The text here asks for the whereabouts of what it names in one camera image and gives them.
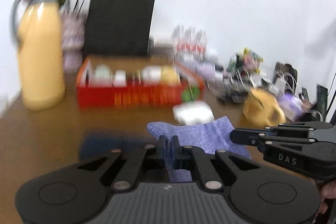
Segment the person's hand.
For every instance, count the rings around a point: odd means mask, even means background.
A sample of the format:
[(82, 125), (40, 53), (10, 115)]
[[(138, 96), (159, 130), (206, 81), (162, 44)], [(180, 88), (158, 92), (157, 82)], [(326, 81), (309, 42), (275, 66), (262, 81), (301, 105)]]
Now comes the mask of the person's hand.
[(320, 190), (321, 204), (316, 216), (319, 214), (324, 214), (327, 211), (328, 205), (326, 200), (333, 200), (336, 198), (336, 182), (332, 181), (325, 184)]

